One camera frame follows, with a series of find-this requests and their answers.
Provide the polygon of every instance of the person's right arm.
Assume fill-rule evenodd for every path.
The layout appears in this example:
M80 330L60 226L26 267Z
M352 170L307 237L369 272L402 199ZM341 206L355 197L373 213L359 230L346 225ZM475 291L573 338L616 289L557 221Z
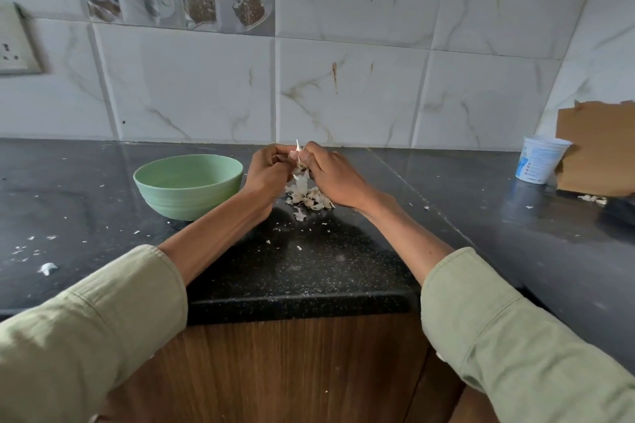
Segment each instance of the person's right arm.
M322 192L364 214L422 284L433 347L484 391L502 423L635 422L635 378L505 282L472 248L452 249L371 187L341 154L299 153Z

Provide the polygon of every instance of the green bowl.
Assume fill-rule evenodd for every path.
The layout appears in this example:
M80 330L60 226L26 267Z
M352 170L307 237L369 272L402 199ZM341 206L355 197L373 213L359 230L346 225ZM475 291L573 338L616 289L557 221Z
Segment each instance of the green bowl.
M238 192L242 164L216 154L190 154L141 166L133 178L156 212L194 221Z

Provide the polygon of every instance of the person's left hand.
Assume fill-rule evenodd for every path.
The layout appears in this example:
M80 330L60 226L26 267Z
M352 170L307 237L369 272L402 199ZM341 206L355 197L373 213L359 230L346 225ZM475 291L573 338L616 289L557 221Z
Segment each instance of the person's left hand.
M296 159L290 158L290 152L296 146L271 144L259 150L251 158L247 180L243 191L258 197L258 204L264 206L264 218L269 216L273 203L280 196L284 185L292 178Z

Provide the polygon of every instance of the black countertop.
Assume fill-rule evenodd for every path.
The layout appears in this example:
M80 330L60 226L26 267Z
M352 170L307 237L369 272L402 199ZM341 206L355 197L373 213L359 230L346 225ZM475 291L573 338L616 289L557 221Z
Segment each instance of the black countertop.
M139 166L213 153L247 168L257 149L0 140L0 319L184 226L146 205L132 181ZM474 245L511 284L635 371L632 228L593 203L517 181L517 153L341 152L434 234L456 248ZM45 262L59 269L38 273ZM338 207L298 222L281 199L188 287L189 324L416 311L418 292L363 216Z

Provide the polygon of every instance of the tiled backsplash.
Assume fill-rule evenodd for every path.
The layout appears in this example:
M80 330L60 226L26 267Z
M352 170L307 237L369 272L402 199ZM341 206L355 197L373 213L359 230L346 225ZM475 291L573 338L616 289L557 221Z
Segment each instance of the tiled backsplash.
M517 149L585 0L12 1L0 137Z
M635 0L588 0L538 133L554 135L558 110L576 100L635 98Z

